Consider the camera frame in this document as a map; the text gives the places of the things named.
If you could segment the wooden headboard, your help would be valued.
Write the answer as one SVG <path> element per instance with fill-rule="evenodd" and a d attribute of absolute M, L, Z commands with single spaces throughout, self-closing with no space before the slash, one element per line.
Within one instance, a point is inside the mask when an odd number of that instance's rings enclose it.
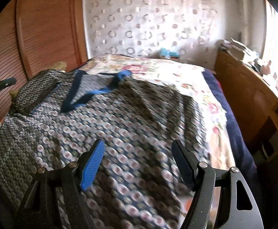
<path fill-rule="evenodd" d="M 0 121 L 10 91 L 60 61 L 71 71 L 87 59 L 82 0 L 11 0 L 0 13 L 0 80 L 17 83 L 0 92 Z"/>

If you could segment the navy circle patterned garment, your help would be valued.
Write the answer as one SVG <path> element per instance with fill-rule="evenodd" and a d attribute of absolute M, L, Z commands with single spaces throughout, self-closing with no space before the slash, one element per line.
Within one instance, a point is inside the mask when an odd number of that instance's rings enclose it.
<path fill-rule="evenodd" d="M 46 70 L 19 90 L 0 127 L 0 186 L 19 207 L 40 167 L 60 169 L 96 139 L 106 150 L 82 198 L 98 228 L 177 228 L 188 193 L 172 141 L 208 162 L 198 103 L 131 74 Z"/>

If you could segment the blue tissue box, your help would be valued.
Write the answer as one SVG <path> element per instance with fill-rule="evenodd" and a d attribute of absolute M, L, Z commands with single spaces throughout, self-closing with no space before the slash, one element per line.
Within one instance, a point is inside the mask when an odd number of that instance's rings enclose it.
<path fill-rule="evenodd" d="M 168 49 L 161 48 L 159 52 L 159 57 L 167 60 L 178 60 L 180 55 L 177 52 L 172 52 Z"/>

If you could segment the long wooden cabinet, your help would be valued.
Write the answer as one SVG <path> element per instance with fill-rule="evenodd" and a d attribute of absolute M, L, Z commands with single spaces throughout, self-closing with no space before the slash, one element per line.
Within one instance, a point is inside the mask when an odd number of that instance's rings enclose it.
<path fill-rule="evenodd" d="M 251 154 L 261 150 L 273 160 L 278 155 L 278 91 L 224 49 L 218 49 L 214 71 Z"/>

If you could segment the stack of papers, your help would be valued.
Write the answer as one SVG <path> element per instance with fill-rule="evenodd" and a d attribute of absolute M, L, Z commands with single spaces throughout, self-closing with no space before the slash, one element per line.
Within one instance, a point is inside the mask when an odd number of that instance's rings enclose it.
<path fill-rule="evenodd" d="M 230 54 L 233 58 L 239 61 L 243 61 L 245 63 L 249 61 L 254 61 L 258 58 L 258 54 L 248 47 L 246 47 L 243 43 L 234 40 L 233 38 L 228 40 L 221 41 L 222 49 L 224 49 L 228 54 Z"/>

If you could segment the circle patterned curtain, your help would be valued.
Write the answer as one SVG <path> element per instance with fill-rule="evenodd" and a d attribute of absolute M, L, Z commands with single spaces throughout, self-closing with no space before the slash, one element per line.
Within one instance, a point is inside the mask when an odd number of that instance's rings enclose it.
<path fill-rule="evenodd" d="M 88 56 L 156 57 L 167 50 L 209 65 L 227 31 L 226 1 L 82 0 Z"/>

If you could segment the pink figurine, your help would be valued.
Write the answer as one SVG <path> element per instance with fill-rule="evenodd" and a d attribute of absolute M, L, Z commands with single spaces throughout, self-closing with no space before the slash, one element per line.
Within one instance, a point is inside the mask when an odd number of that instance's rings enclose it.
<path fill-rule="evenodd" d="M 260 68 L 260 74 L 261 75 L 269 75 L 271 73 L 271 60 L 268 61 L 268 64 L 267 65 L 263 65 L 261 68 Z"/>

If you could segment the floral bed quilt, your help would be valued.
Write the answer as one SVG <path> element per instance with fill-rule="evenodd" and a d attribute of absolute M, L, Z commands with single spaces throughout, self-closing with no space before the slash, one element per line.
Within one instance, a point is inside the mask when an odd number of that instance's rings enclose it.
<path fill-rule="evenodd" d="M 189 151 L 212 167 L 237 167 L 251 184 L 257 167 L 247 149 L 232 109 L 213 73 L 200 66 L 172 60 L 131 58 L 105 54 L 92 58 L 81 68 L 88 74 L 129 70 L 137 80 L 167 86 L 182 94 L 187 129 L 181 140 Z"/>

